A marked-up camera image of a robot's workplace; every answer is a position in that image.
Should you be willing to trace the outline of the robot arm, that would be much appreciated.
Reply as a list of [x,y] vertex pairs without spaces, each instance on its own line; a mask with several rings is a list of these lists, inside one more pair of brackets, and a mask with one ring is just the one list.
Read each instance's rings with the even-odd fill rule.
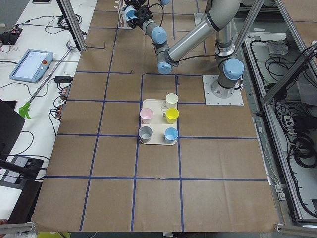
[[156,53],[157,69],[160,74],[171,73],[179,61],[197,45],[214,33],[219,33],[238,12],[239,0],[209,0],[200,23],[175,45],[167,42],[166,30],[153,21],[151,6],[144,0],[126,0],[124,17],[131,28],[140,27],[148,35]]
[[245,66],[236,57],[236,46],[231,32],[231,20],[238,12],[239,0],[209,0],[204,17],[216,30],[214,46],[215,58],[219,68],[219,77],[212,84],[213,94],[219,98],[230,98],[238,80],[242,79]]

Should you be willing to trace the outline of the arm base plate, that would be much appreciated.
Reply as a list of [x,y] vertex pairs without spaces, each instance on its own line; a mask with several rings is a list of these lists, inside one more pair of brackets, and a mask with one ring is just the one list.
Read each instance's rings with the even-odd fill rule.
[[218,75],[202,75],[205,102],[208,106],[244,106],[239,83],[224,89],[218,83]]
[[205,13],[194,13],[195,26],[205,24]]

